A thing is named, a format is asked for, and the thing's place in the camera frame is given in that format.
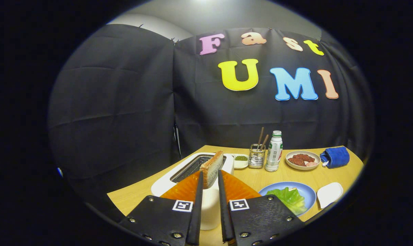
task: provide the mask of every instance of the blue cloth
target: blue cloth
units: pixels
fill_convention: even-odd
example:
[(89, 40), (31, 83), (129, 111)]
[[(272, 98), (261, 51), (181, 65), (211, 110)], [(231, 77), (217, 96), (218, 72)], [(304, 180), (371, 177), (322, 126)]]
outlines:
[(337, 148), (327, 148), (320, 154), (320, 159), (322, 162), (329, 163), (326, 165), (328, 168), (342, 167), (349, 163), (349, 153), (347, 152), (346, 147), (337, 147)]

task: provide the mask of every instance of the green vegetable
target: green vegetable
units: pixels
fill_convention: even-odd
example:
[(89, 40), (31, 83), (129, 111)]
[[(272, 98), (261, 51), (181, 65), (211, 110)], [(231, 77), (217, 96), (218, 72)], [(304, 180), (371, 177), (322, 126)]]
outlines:
[(306, 211), (305, 198), (299, 194), (298, 190), (289, 191), (289, 188), (286, 187), (284, 190), (269, 190), (267, 195), (277, 196), (295, 215)]
[(235, 160), (236, 161), (247, 161), (247, 157), (244, 155), (240, 155), (240, 156), (235, 157)]

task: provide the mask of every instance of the plastic bottle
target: plastic bottle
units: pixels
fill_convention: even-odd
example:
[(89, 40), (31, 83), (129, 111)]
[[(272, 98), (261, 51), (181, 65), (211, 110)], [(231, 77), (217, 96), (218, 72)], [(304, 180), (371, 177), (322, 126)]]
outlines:
[(279, 161), (283, 155), (283, 139), (281, 131), (273, 131), (272, 139), (269, 144), (269, 152), (267, 153), (267, 162), (265, 169), (269, 172), (278, 170)]

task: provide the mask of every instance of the letter m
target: letter m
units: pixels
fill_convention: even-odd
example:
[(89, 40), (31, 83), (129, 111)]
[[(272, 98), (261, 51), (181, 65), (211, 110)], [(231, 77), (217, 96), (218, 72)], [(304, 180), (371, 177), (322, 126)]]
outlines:
[(317, 100), (318, 95), (314, 92), (313, 83), (309, 76), (311, 71), (309, 71), (308, 68), (298, 68), (296, 70), (295, 78), (281, 67), (274, 67), (270, 69), (270, 72), (275, 75), (276, 84), (278, 86), (278, 94), (275, 96), (276, 100), (286, 101), (290, 99), (286, 87), (295, 99), (299, 97), (299, 92), (302, 88), (302, 94), (300, 96), (303, 100)]

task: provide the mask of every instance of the plate of meat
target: plate of meat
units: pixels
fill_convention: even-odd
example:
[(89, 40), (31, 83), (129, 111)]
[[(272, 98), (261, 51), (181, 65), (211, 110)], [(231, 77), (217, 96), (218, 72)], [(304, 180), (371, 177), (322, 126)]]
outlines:
[(309, 151), (292, 151), (287, 154), (286, 162), (292, 168), (298, 170), (311, 170), (319, 166), (320, 156)]

